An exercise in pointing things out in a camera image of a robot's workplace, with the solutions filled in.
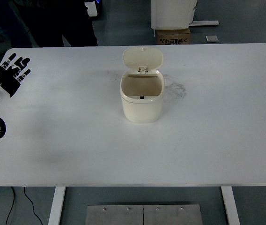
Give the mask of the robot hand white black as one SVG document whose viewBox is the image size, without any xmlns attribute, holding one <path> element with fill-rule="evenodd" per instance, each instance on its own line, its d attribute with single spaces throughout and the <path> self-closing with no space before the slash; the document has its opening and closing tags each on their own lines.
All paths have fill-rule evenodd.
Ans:
<svg viewBox="0 0 266 225">
<path fill-rule="evenodd" d="M 0 64 L 0 98 L 12 97 L 21 86 L 21 82 L 31 72 L 28 68 L 30 58 L 11 54 Z"/>
</svg>

